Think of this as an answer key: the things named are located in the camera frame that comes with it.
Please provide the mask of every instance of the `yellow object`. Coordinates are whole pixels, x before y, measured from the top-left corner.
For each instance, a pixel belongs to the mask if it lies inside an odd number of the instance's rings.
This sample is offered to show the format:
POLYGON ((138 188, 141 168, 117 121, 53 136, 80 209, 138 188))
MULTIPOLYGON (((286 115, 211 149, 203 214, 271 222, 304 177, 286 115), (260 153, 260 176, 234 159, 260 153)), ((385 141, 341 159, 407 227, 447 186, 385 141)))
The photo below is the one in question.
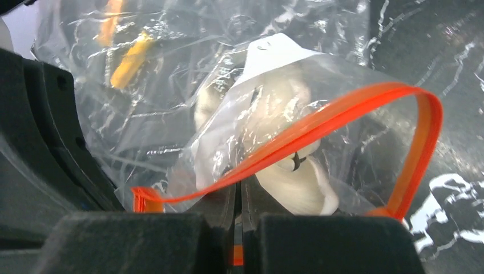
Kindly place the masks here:
POLYGON ((149 37, 145 31, 141 33, 134 46, 128 50, 121 64, 112 74, 111 85, 113 87, 119 89, 126 87, 146 59, 146 52, 153 42, 153 38, 149 37))
POLYGON ((106 13, 110 16, 106 21, 101 24, 101 31, 98 36, 98 41, 103 46, 112 45, 112 35, 114 34, 114 29, 118 24, 119 13, 123 8, 124 0, 109 0, 107 2, 106 13))

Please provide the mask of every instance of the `orange object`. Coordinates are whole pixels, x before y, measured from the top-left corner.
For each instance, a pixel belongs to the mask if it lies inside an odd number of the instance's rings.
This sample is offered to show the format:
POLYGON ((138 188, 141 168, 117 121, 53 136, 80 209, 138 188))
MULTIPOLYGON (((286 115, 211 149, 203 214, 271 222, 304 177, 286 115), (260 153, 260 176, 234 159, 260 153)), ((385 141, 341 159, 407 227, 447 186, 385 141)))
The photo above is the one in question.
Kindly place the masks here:
POLYGON ((101 23, 98 41, 103 46, 112 45, 112 36, 118 24, 119 13, 123 9, 124 0, 109 0, 106 5, 106 13, 109 18, 101 23))
POLYGON ((153 44, 153 39, 144 31, 136 43, 128 50, 123 60, 111 76, 111 85, 123 89, 136 74, 146 59, 146 52, 153 44))
MULTIPOLYGON (((417 126, 409 153, 388 205, 369 212, 370 215, 402 220, 430 163, 443 118, 442 104, 437 96, 419 87, 402 83, 373 84, 331 101, 287 128, 204 190, 177 198, 162 198, 152 188, 135 187, 133 192, 137 199, 160 204, 177 203, 203 196, 243 180, 370 111, 409 95, 417 98, 418 106, 417 126)), ((142 209, 135 206, 134 211, 142 212, 142 209)))
POLYGON ((242 245, 233 246, 233 264, 234 267, 244 265, 244 249, 242 245))

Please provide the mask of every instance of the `white paper tag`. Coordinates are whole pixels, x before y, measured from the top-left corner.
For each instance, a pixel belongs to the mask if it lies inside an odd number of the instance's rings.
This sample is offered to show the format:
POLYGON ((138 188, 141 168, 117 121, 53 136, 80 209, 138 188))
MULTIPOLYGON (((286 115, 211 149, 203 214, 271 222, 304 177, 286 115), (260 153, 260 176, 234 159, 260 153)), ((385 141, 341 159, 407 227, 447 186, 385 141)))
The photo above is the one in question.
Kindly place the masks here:
POLYGON ((321 53, 300 47, 282 33, 256 40, 249 44, 244 72, 232 88, 265 72, 317 54, 321 53))

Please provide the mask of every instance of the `plastic wrap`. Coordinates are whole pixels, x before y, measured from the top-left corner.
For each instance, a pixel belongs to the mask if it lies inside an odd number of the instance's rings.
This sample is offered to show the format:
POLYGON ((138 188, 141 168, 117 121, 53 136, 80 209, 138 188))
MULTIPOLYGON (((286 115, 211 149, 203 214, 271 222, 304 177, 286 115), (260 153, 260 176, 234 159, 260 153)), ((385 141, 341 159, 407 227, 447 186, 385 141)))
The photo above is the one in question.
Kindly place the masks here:
MULTIPOLYGON (((415 137, 402 175, 385 182, 395 186, 388 210, 379 211, 402 219, 437 143, 438 98, 303 49, 284 34, 254 41, 220 60, 197 92, 199 130, 168 171, 167 187, 158 193, 134 191, 161 203, 164 208, 157 210, 181 212, 202 194, 255 173, 293 214, 330 215, 338 207, 347 213, 371 211, 374 205, 346 184, 357 149, 364 150, 367 142, 361 121, 354 120, 410 94, 416 95, 419 112, 415 137), (242 56, 240 74, 235 60, 242 56)), ((145 211, 140 201, 136 210, 145 211)))
POLYGON ((88 149, 127 209, 131 187, 167 188, 196 90, 225 53, 282 32, 367 61, 368 0, 45 0, 40 18, 34 55, 73 74, 88 149))

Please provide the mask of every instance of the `clear plastic bag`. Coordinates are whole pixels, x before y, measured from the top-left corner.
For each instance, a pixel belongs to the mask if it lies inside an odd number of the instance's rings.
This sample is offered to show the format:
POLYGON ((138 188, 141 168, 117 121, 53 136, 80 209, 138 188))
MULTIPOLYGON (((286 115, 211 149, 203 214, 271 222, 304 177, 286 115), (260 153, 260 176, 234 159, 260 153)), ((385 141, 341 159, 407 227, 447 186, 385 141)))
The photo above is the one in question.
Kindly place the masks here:
POLYGON ((362 139, 361 121, 354 120, 380 106, 373 115, 389 111, 395 104, 385 104, 411 94, 419 113, 415 136, 401 176, 385 182, 390 189, 395 186, 388 208, 378 211, 402 219, 437 143, 442 124, 438 98, 343 59, 302 49, 284 34, 252 42, 246 51, 220 60, 197 92, 199 131, 168 171, 167 188, 149 197, 140 188, 135 193, 162 203, 165 212, 181 212, 202 194, 255 173, 261 186, 293 214, 330 215, 338 207, 347 213, 369 212, 385 203, 374 205, 347 185, 354 156, 368 141, 362 139), (237 69, 227 64, 244 54, 237 78, 237 69), (237 80, 226 90, 233 78, 237 80))
POLYGON ((368 3, 44 0, 33 53, 73 74, 87 147, 129 210, 131 187, 166 189, 196 132, 195 91, 222 55, 285 33, 364 65, 368 3))

